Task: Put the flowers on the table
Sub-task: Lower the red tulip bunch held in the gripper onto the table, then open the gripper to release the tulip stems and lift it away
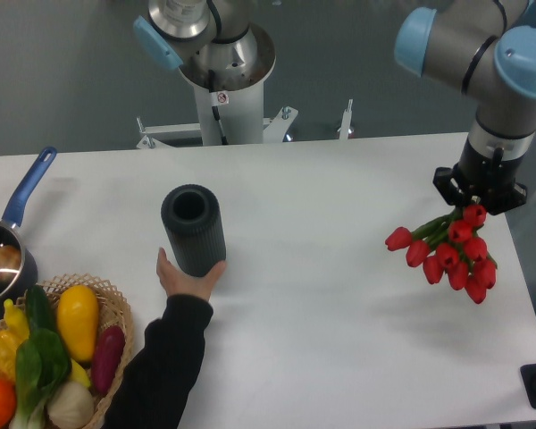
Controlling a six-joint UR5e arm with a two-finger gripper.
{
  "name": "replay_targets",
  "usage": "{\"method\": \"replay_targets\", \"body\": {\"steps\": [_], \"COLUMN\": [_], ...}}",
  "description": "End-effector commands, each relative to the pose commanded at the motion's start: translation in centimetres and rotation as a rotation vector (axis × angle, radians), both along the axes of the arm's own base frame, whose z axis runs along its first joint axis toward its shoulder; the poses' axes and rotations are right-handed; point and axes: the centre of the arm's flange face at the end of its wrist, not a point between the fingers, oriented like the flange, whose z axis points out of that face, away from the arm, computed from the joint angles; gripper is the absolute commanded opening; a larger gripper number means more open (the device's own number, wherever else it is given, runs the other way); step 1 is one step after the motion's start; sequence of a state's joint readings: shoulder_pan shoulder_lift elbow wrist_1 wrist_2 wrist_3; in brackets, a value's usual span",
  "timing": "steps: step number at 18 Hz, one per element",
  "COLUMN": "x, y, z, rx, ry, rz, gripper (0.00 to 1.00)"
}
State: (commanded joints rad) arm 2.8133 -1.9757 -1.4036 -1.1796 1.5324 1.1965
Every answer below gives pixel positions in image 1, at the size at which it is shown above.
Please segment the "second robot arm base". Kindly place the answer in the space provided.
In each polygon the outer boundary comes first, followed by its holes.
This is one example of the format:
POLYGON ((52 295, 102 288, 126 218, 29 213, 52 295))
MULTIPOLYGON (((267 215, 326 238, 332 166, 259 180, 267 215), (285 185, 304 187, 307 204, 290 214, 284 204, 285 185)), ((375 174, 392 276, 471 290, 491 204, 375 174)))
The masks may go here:
POLYGON ((180 70, 210 92, 238 91, 265 81, 276 53, 267 32, 251 21, 251 1, 150 1, 133 31, 147 55, 180 70))

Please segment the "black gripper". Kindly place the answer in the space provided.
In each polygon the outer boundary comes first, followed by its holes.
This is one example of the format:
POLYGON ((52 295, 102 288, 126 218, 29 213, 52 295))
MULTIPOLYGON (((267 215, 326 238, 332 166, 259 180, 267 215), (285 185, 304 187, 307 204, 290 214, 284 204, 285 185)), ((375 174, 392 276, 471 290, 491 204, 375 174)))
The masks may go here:
POLYGON ((459 161, 452 167, 438 167, 433 185, 450 206, 480 204, 491 215, 499 215, 523 206, 527 188, 516 181, 523 157, 506 160, 503 148, 481 155, 465 143, 459 161))

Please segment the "person's bare hand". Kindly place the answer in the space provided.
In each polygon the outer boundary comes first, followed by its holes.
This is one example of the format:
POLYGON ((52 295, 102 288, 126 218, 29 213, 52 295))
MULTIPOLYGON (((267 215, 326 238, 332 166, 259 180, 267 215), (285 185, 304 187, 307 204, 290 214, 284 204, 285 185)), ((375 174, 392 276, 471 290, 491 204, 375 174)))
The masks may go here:
POLYGON ((222 278, 227 263, 216 263, 204 277, 194 277, 182 272, 167 257, 163 248, 158 249, 156 274, 165 291, 167 301, 189 297, 210 305, 210 299, 218 281, 222 278))

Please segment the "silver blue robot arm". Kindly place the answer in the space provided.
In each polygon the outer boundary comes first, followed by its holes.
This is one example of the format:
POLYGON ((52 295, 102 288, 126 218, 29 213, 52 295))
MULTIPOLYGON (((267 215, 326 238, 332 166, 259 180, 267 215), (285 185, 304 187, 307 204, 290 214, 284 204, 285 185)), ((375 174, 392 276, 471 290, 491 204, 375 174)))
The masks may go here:
POLYGON ((536 132, 536 1, 455 1, 420 7, 397 34, 396 62, 478 104, 458 162, 433 184, 451 206, 498 215, 526 202, 515 176, 536 132))

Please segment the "black sleeved forearm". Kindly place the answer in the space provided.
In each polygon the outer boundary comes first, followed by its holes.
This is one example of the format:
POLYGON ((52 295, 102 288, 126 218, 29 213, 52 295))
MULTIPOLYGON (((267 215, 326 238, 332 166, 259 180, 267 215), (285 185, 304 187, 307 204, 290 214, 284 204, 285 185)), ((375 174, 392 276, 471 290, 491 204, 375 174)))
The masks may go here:
POLYGON ((104 428, 176 428, 205 355, 211 305, 190 295, 167 299, 145 329, 143 349, 125 367, 104 428))

